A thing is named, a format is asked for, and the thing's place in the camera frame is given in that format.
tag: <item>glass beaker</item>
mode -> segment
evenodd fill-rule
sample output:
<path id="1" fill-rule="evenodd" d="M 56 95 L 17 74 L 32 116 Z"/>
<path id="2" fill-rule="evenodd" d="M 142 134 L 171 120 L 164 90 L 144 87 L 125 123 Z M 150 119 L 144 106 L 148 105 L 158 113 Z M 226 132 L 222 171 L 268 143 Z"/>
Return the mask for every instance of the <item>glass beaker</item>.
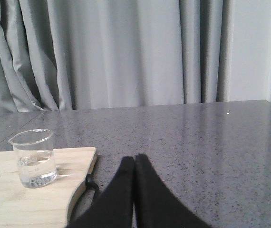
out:
<path id="1" fill-rule="evenodd" d="M 52 131 L 34 129 L 21 132 L 8 140 L 17 154 L 19 178 L 27 188 L 39 188 L 55 180 Z"/>

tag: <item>water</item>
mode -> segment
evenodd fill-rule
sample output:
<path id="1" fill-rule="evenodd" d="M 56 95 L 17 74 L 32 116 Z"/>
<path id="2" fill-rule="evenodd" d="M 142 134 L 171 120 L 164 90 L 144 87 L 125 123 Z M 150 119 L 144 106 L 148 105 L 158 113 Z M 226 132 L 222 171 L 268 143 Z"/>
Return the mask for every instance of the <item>water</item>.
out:
<path id="1" fill-rule="evenodd" d="M 53 151 L 37 151 L 18 162 L 21 183 L 27 188 L 39 188 L 51 183 L 57 175 Z"/>

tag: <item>gray curtain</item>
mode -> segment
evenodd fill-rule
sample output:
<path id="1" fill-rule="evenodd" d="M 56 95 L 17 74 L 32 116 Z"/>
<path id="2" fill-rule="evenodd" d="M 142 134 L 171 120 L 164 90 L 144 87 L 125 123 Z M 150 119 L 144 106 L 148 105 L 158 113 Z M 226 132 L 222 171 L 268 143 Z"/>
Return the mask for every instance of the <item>gray curtain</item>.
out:
<path id="1" fill-rule="evenodd" d="M 236 4 L 0 0 L 0 112 L 228 101 Z"/>

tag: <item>wooden cutting board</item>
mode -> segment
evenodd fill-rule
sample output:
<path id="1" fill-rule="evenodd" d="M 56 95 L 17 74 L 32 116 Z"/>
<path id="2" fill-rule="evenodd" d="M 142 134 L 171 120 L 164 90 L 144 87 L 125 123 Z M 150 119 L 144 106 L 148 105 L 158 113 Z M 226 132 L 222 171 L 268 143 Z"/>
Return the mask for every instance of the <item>wooden cutting board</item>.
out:
<path id="1" fill-rule="evenodd" d="M 85 191 L 95 147 L 54 149 L 57 179 L 37 189 L 22 186 L 13 151 L 0 152 L 0 228 L 63 228 Z"/>

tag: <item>gray countertop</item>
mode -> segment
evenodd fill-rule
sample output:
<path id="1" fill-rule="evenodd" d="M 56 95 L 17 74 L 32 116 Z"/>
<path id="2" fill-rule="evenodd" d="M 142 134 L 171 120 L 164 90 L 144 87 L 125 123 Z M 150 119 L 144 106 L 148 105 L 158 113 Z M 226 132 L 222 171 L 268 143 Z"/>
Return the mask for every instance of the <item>gray countertop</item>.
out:
<path id="1" fill-rule="evenodd" d="M 12 150 L 14 134 L 35 128 L 54 132 L 54 148 L 96 147 L 101 190 L 123 156 L 145 153 L 172 193 L 213 227 L 271 227 L 267 101 L 5 113 L 0 151 Z"/>

